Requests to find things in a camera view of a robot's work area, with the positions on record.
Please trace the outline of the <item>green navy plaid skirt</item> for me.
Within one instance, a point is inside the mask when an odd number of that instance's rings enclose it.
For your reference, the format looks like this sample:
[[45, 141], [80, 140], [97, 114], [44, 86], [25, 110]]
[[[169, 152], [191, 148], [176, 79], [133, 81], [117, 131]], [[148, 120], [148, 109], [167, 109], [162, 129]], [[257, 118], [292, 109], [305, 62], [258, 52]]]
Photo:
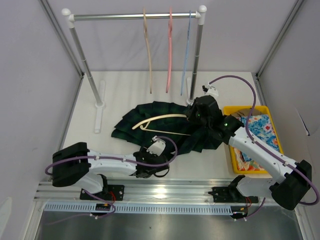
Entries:
[[115, 125], [111, 137], [141, 147], [148, 147], [154, 136], [168, 137], [176, 143], [179, 155], [188, 154], [191, 151], [201, 153], [203, 150], [216, 150], [222, 142], [210, 136], [207, 128], [191, 124], [185, 117], [153, 120], [147, 126], [151, 131], [144, 131], [139, 127], [132, 129], [143, 120], [167, 114], [184, 114], [187, 110], [188, 107], [173, 102], [153, 101], [139, 104]]

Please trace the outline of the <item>cream plastic hanger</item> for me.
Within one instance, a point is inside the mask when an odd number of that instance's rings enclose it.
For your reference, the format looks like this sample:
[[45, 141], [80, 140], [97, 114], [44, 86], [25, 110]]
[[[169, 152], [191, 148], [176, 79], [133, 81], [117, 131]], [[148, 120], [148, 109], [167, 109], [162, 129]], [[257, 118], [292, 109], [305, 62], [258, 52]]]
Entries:
[[149, 125], [152, 122], [155, 122], [154, 124], [155, 127], [164, 127], [164, 129], [167, 129], [168, 128], [167, 119], [173, 119], [173, 118], [183, 118], [186, 120], [187, 116], [185, 114], [175, 114], [175, 113], [158, 115], [158, 116], [150, 117], [138, 122], [131, 129], [132, 130], [140, 129], [145, 132], [162, 133], [162, 134], [175, 135], [175, 136], [190, 136], [190, 134], [186, 134], [186, 133], [163, 131], [161, 129], [149, 128]]

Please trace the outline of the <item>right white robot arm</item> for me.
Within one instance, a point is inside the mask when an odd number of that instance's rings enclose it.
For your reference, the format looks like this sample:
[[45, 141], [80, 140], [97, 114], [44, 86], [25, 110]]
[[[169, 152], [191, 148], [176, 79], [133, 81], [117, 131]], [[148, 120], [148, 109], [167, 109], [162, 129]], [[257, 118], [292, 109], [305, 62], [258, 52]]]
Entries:
[[260, 140], [232, 115], [224, 115], [214, 97], [197, 97], [186, 113], [187, 120], [203, 126], [213, 139], [240, 150], [251, 157], [271, 179], [235, 178], [228, 189], [234, 202], [245, 197], [273, 198], [281, 207], [294, 210], [312, 186], [312, 166], [306, 160], [297, 162]]

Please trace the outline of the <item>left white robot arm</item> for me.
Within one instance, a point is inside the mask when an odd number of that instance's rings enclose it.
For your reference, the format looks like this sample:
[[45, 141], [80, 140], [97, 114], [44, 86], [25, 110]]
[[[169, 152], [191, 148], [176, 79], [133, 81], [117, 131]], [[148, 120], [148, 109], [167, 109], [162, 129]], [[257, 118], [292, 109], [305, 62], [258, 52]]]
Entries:
[[97, 200], [107, 199], [107, 174], [147, 179], [161, 178], [168, 171], [172, 154], [155, 153], [154, 148], [141, 149], [127, 155], [103, 154], [90, 150], [86, 142], [78, 142], [52, 155], [52, 185], [56, 188], [76, 186]]

